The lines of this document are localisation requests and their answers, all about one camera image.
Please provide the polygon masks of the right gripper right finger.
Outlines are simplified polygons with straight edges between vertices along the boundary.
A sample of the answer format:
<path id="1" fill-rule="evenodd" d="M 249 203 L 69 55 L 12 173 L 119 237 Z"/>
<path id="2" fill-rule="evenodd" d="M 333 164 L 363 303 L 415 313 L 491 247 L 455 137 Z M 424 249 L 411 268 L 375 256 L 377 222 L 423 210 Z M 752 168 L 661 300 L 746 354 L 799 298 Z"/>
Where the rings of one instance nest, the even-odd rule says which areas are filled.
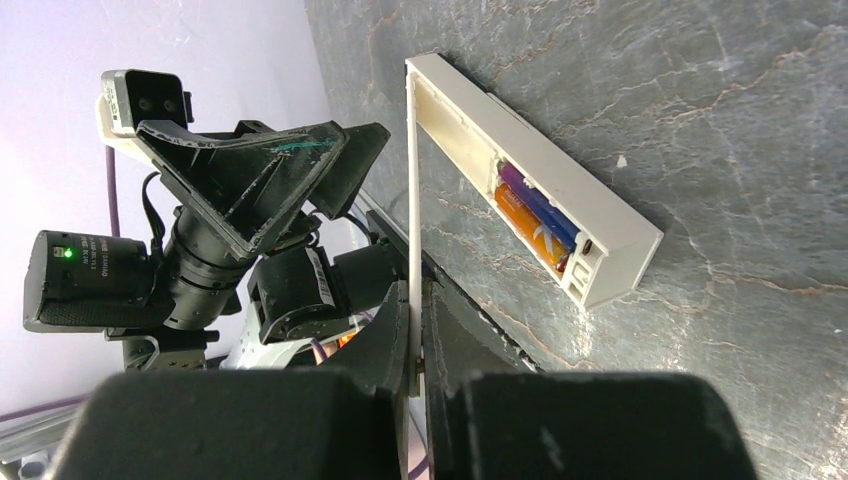
<path id="1" fill-rule="evenodd" d="M 423 341 L 434 479 L 753 479 L 705 380 L 673 372 L 533 372 L 482 343 L 478 312 L 432 285 Z"/>

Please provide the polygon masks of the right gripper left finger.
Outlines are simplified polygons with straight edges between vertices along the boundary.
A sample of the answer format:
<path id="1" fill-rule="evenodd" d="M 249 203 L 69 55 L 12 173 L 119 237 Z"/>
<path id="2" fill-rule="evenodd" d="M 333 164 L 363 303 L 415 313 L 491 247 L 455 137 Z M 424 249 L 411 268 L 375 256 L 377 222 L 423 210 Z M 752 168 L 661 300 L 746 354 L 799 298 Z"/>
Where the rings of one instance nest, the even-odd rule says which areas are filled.
<path id="1" fill-rule="evenodd" d="M 408 288 L 313 367 L 124 373 L 101 383 L 51 479 L 403 479 Z"/>

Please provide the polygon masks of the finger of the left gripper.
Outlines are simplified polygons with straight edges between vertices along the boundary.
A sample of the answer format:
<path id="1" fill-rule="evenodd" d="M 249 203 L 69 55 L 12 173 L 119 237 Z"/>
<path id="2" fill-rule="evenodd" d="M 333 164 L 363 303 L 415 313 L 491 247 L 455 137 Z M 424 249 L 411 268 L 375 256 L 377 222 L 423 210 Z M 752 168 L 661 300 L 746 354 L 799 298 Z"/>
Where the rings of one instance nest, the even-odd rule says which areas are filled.
<path id="1" fill-rule="evenodd" d="M 391 137 L 378 122 L 344 128 L 347 140 L 335 163 L 308 197 L 329 220 L 350 211 L 370 169 Z"/>
<path id="2" fill-rule="evenodd" d="M 336 216 L 350 197 L 349 188 L 334 184 L 333 169 L 350 141 L 334 121 L 208 136 L 170 120 L 144 120 L 136 136 L 165 187 L 237 259 L 273 248 L 305 202 Z"/>

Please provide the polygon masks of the white remote battery cover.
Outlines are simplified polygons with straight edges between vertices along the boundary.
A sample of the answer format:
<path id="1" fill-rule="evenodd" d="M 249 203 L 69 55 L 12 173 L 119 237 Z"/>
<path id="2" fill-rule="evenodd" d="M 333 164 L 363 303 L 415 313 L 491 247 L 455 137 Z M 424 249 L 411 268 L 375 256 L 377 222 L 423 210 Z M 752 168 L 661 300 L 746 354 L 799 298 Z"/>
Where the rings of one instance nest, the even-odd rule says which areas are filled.
<path id="1" fill-rule="evenodd" d="M 408 245 L 409 245 L 409 307 L 410 354 L 412 366 L 419 366 L 422 353 L 423 273 L 421 248 L 420 169 L 418 157 L 417 110 L 415 97 L 416 75 L 406 67 L 406 126 L 408 154 Z"/>

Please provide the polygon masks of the blue purple AAA battery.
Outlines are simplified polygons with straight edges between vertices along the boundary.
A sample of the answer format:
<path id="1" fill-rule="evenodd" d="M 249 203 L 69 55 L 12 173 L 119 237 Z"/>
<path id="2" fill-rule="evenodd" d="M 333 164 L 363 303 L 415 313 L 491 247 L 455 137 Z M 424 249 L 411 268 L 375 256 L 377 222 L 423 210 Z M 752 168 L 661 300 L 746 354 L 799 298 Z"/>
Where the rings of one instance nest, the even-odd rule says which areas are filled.
<path id="1" fill-rule="evenodd" d="M 525 176 L 511 163 L 501 162 L 498 165 L 498 174 L 541 223 L 562 242 L 570 253 L 573 253 L 579 233 L 577 226 L 555 208 L 540 191 L 528 186 Z"/>

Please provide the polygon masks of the orange AAA battery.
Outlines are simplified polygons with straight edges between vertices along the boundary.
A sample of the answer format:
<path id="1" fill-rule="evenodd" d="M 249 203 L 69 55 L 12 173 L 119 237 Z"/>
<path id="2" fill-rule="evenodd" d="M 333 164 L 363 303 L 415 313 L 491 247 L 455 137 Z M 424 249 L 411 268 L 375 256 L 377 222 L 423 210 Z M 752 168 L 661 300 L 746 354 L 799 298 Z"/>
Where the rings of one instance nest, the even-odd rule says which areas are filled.
<path id="1" fill-rule="evenodd" d="M 539 255 L 547 266 L 562 274 L 567 264 L 569 252 L 561 240 L 542 223 L 507 184 L 502 183 L 495 189 L 494 199 L 497 206 L 516 228 L 518 234 L 528 242 L 532 250 Z"/>

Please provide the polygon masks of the white remote control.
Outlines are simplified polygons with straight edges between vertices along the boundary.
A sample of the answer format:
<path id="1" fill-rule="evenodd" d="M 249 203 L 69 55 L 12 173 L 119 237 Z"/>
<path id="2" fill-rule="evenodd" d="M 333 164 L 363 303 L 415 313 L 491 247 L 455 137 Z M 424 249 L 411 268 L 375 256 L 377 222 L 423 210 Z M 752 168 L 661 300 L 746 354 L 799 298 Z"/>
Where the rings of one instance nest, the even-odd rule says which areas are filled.
<path id="1" fill-rule="evenodd" d="M 408 58 L 407 66 L 416 75 L 417 134 L 430 137 L 581 311 L 637 288 L 663 238 L 659 228 L 442 56 Z M 515 166 L 579 229 L 562 274 L 544 263 L 497 206 L 501 162 Z"/>

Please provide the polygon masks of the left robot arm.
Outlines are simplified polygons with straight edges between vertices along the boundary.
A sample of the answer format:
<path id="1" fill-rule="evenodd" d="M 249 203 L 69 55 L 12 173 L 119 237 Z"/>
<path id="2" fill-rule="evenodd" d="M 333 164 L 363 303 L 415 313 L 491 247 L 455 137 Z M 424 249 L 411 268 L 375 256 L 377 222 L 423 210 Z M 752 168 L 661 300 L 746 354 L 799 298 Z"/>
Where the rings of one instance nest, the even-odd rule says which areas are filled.
<path id="1" fill-rule="evenodd" d="M 145 202 L 149 242 L 41 231 L 24 281 L 26 330 L 101 333 L 123 344 L 128 369 L 194 369 L 218 339 L 212 323 L 240 311 L 241 282 L 268 345 L 344 333 L 399 278 L 376 234 L 334 259 L 320 244 L 323 220 L 349 217 L 389 140 L 383 125 L 242 121 L 200 135 L 144 120 L 136 136 L 179 201 L 174 223 Z"/>

